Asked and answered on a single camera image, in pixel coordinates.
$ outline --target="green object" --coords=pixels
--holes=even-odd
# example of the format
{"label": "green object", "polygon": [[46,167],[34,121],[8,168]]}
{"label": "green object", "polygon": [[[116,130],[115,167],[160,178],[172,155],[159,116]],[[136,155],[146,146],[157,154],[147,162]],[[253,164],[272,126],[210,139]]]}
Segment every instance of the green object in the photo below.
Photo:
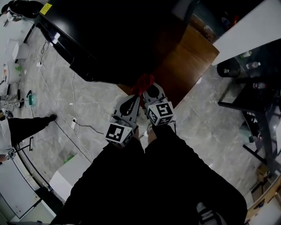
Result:
{"label": "green object", "polygon": [[21,66],[17,66],[17,67],[15,67],[16,68],[16,70],[18,70],[18,71],[21,71],[22,70],[22,67]]}
{"label": "green object", "polygon": [[28,103],[30,106],[35,106],[36,101],[35,101],[35,95],[34,94],[30,94],[28,96]]}
{"label": "green object", "polygon": [[70,159],[72,159],[74,156],[71,156],[71,157],[69,157],[66,161],[65,161],[65,164],[70,160]]}

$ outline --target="black shoe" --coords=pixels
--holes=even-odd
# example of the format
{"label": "black shoe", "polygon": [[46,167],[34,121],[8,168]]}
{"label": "black shoe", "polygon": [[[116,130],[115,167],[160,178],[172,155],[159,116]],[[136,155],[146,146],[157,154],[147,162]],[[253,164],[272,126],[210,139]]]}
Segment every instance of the black shoe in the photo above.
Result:
{"label": "black shoe", "polygon": [[21,91],[18,89],[18,100],[21,99]]}
{"label": "black shoe", "polygon": [[52,114],[52,115],[49,116],[50,121],[55,121],[57,119],[57,117],[58,116],[56,114]]}
{"label": "black shoe", "polygon": [[21,109],[24,104],[25,104],[25,100],[22,98],[21,102],[19,103],[19,108]]}

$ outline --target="floor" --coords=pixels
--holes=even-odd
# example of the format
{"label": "floor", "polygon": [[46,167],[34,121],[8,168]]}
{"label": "floor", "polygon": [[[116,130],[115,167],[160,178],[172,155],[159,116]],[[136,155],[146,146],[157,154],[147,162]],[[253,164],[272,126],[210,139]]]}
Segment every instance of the floor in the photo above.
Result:
{"label": "floor", "polygon": [[[22,96],[32,90],[36,95],[36,106],[32,108],[34,116],[43,117],[56,113],[59,126],[87,158],[92,160],[91,158],[94,159],[107,142],[103,135],[87,127],[81,127],[77,133],[74,133],[69,127],[73,117],[78,115],[81,124],[92,125],[96,130],[104,132],[115,103],[126,94],[116,85],[88,83],[75,74],[74,102],[73,71],[51,46],[43,57],[44,66],[41,68],[36,66],[40,61],[39,56],[42,56],[41,49],[44,42],[43,35],[35,28],[27,42],[31,48],[29,58],[20,60],[23,67],[22,80],[19,84]],[[216,67],[210,67],[200,82],[175,108],[175,119],[177,134],[210,168],[245,196],[256,182],[255,171],[259,162],[242,148],[246,140],[239,134],[239,127],[243,123],[240,112],[217,105],[218,99],[230,81],[218,76]],[[11,91],[15,92],[16,88],[17,85],[13,85]],[[235,93],[231,93],[227,98],[232,99],[234,96]],[[19,118],[32,118],[28,105],[21,110],[15,109],[14,115]],[[140,110],[138,124],[140,134],[144,133],[148,121],[142,110]],[[34,150],[26,153],[47,181],[70,156],[82,155],[55,123],[50,123],[43,131],[37,133],[34,139]],[[146,137],[141,139],[141,143],[143,147],[147,146]]]}

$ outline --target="marble floor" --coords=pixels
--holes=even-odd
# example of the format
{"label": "marble floor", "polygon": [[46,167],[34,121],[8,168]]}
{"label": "marble floor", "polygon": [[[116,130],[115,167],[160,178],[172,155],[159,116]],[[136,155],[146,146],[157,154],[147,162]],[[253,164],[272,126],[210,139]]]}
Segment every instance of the marble floor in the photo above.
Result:
{"label": "marble floor", "polygon": [[[74,75],[69,64],[51,46],[43,57],[44,65],[37,67],[44,43],[45,38],[35,28],[27,42],[31,49],[29,58],[19,61],[23,68],[19,84],[22,96],[32,90],[36,95],[36,106],[32,108],[34,116],[56,113],[59,126],[92,161],[107,142],[103,135],[88,127],[80,127],[79,131],[76,127],[74,133],[70,128],[72,119],[78,116],[81,124],[91,125],[104,132],[114,105],[126,94],[116,85],[88,83],[77,74]],[[231,79],[218,76],[216,67],[210,67],[201,82],[175,108],[177,134],[210,168],[245,196],[256,182],[255,171],[259,162],[242,148],[245,138],[239,134],[239,127],[243,123],[241,113],[217,104],[229,82]],[[12,85],[11,91],[15,92],[16,88],[16,84]],[[28,105],[21,110],[15,109],[14,115],[19,118],[32,118]],[[138,124],[140,134],[144,133],[148,120],[142,110]],[[50,123],[37,133],[34,140],[34,150],[26,153],[47,181],[70,156],[82,155],[55,123]],[[146,137],[141,139],[141,143],[143,147],[147,146]]]}

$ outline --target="wooden board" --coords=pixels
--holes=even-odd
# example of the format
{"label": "wooden board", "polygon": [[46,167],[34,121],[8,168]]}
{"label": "wooden board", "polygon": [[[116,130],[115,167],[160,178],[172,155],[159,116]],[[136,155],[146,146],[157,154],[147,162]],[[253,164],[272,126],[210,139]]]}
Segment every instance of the wooden board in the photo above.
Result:
{"label": "wooden board", "polygon": [[[218,50],[191,26],[174,20],[159,32],[155,55],[159,66],[152,75],[176,107],[219,54]],[[130,88],[120,86],[130,94]]]}
{"label": "wooden board", "polygon": [[247,219],[252,218],[256,214],[258,214],[262,202],[264,205],[269,203],[270,200],[275,196],[276,192],[278,191],[281,185],[281,176],[279,176],[274,183],[269,187],[269,189],[248,209]]}

